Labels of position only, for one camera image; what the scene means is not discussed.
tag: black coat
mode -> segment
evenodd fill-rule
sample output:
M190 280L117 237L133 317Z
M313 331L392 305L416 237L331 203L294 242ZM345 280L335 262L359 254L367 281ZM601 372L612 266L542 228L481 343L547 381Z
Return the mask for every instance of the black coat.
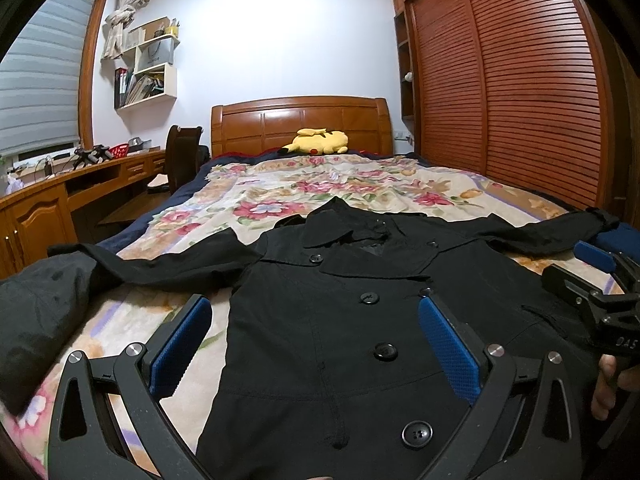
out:
M524 357L563 355L588 446L598 356L581 344L578 313L498 250L553 254L615 223L594 210L513 228L495 215L446 222L334 199L306 220L284 219L250 246L225 230L151 261L91 245L58 247L58 256L0 283L0 304L14 313L0 326L0 362L11 357L0 394L14 412L24 405L42 380L42 372L29 377L29 359L52 362L90 294L121 282L193 293L232 286L226 366L197 450L205 468L225 480L413 479L467 408L418 326L421 290L431 287L485 343ZM33 337L44 311L51 324L52 312L67 323ZM379 343L393 345L397 357L376 358ZM416 419L433 427L420 450L401 440Z

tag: window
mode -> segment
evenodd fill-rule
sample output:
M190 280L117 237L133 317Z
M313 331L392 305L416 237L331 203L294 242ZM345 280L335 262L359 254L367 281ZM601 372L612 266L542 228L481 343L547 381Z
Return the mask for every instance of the window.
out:
M93 78L93 56L101 19L96 0L47 0L0 62L0 154L20 155L79 142L82 79ZM91 30L95 28L95 37ZM87 49L93 42L93 48Z

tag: red basket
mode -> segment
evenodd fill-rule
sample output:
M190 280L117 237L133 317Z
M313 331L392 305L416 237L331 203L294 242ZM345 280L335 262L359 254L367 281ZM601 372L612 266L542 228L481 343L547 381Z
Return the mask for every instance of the red basket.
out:
M111 152L111 155L113 155L113 158L122 158L123 156L127 156L127 153L129 153L129 145L127 143L118 144L117 146L110 148L109 151Z

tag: window frame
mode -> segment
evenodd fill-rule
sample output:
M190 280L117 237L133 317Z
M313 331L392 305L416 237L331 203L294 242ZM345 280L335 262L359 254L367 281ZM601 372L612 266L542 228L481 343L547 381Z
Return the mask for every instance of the window frame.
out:
M86 27L84 47L80 61L80 79L78 81L78 137L80 145L90 150L94 146L94 65L95 49L102 23L102 14L107 0L95 0Z

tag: floral bedspread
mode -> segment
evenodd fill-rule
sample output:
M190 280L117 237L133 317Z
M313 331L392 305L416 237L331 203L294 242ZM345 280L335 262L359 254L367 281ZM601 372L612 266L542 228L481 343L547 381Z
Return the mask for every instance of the floral bedspread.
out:
M377 212L424 212L447 221L496 213L515 226L552 218L563 209L531 193L503 186L483 176L448 168L424 168L417 161L396 156L372 161L357 155L298 156L248 166L213 167L208 184L182 205L155 216L145 235L119 254L123 258L154 258L177 253L199 240L231 227L244 243L251 243L282 217L307 215L334 196L351 206ZM555 262L603 288L612 280L570 253L555 260L512 256L518 263L542 272ZM63 364L73 349L91 357L119 354L132 341L145 341L173 317L188 294L169 294L121 286L95 298L99 310L76 335L45 378L23 416L13 418L0 406L0 420L32 467L47 475L47 441L52 405ZM198 437L216 395L225 364L229 291L212 292L214 319L203 343L173 397L162 407L188 446ZM130 423L119 397L112 397L124 438L141 466L155 469Z

